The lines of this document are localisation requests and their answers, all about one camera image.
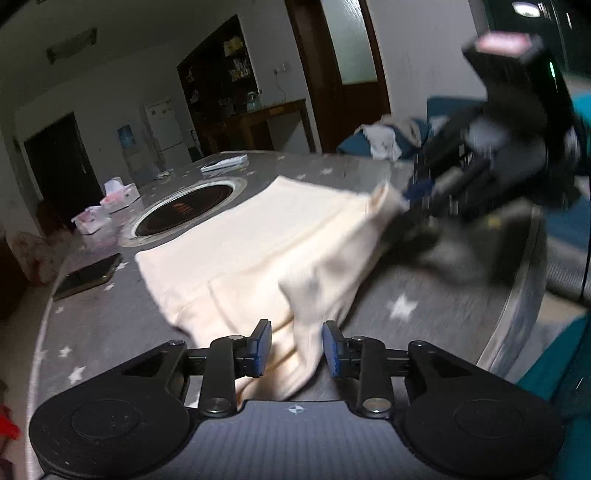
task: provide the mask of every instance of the floor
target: floor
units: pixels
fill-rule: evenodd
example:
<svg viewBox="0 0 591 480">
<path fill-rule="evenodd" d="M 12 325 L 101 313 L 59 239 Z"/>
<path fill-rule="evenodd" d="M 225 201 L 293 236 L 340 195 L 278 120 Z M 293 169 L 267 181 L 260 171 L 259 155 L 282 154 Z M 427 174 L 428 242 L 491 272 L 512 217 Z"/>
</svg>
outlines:
<svg viewBox="0 0 591 480">
<path fill-rule="evenodd" d="M 23 430 L 31 360 L 50 290 L 50 287 L 30 288 L 18 310 L 6 322 L 0 323 L 0 378 L 9 385 L 4 401 L 12 410 L 13 422 Z M 511 380 L 518 380 L 541 354 L 543 346 L 583 313 L 581 307 L 546 294 L 528 345 L 510 373 Z M 5 457 L 14 464 L 15 480 L 27 480 L 24 437 L 8 446 Z"/>
</svg>

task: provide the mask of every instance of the smartphone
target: smartphone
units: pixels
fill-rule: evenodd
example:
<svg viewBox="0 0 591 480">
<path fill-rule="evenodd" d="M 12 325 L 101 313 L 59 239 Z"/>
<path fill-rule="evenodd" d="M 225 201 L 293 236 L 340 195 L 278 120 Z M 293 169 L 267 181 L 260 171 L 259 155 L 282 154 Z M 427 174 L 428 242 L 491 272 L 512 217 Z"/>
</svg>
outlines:
<svg viewBox="0 0 591 480">
<path fill-rule="evenodd" d="M 115 254 L 68 274 L 57 287 L 53 299 L 65 299 L 81 291 L 107 283 L 121 263 L 121 259 L 121 254 Z"/>
</svg>

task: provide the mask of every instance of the wall outlet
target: wall outlet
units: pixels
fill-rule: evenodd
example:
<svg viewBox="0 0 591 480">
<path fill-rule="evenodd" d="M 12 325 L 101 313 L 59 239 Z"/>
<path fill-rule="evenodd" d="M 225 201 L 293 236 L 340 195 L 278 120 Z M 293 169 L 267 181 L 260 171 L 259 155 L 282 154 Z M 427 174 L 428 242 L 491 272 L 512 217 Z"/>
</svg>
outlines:
<svg viewBox="0 0 591 480">
<path fill-rule="evenodd" d="M 291 64 L 288 61 L 283 62 L 277 68 L 273 69 L 273 73 L 277 75 L 278 73 L 287 73 L 291 71 Z"/>
</svg>

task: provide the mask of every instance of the refrigerator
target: refrigerator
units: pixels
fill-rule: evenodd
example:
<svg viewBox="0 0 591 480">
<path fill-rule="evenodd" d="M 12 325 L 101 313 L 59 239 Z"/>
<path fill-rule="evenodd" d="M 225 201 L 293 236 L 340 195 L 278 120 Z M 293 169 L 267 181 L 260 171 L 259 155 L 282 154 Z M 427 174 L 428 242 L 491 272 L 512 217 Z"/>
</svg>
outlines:
<svg viewBox="0 0 591 480">
<path fill-rule="evenodd" d="M 185 167 L 191 163 L 191 155 L 183 141 L 177 115 L 171 99 L 145 107 L 148 127 L 154 139 L 154 146 L 166 168 Z"/>
</svg>

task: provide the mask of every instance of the cream cloth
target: cream cloth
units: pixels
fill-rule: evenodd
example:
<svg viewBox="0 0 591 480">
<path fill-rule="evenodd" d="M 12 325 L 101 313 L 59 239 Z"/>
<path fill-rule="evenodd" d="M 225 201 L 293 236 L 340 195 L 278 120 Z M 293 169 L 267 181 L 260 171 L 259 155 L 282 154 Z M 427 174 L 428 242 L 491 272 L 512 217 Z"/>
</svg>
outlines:
<svg viewBox="0 0 591 480">
<path fill-rule="evenodd" d="M 242 399 L 280 400 L 301 388 L 322 355 L 322 324 L 342 322 L 381 250 L 379 237 L 407 202 L 388 184 L 372 195 L 278 177 L 263 192 L 138 253 L 164 317 L 199 347 L 272 324 L 260 379 L 241 378 Z"/>
</svg>

